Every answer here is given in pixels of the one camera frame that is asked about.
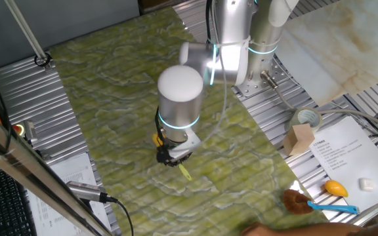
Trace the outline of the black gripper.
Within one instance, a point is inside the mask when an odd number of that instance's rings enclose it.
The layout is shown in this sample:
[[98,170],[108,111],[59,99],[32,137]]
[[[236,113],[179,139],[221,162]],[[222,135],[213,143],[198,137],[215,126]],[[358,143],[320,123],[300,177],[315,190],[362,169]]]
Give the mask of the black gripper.
[[[168,145],[165,145],[164,143],[161,143],[158,147],[157,147],[157,154],[156,154],[156,159],[157,159],[157,162],[158,163],[161,163],[161,164],[164,164],[164,165],[170,165],[172,164],[172,157],[170,156],[170,153],[169,153],[169,149],[168,149]],[[185,155],[183,158],[179,159],[178,161],[176,161],[175,163],[177,165],[180,165],[182,164],[183,162],[187,161],[189,159],[191,155],[188,154],[188,155]]]

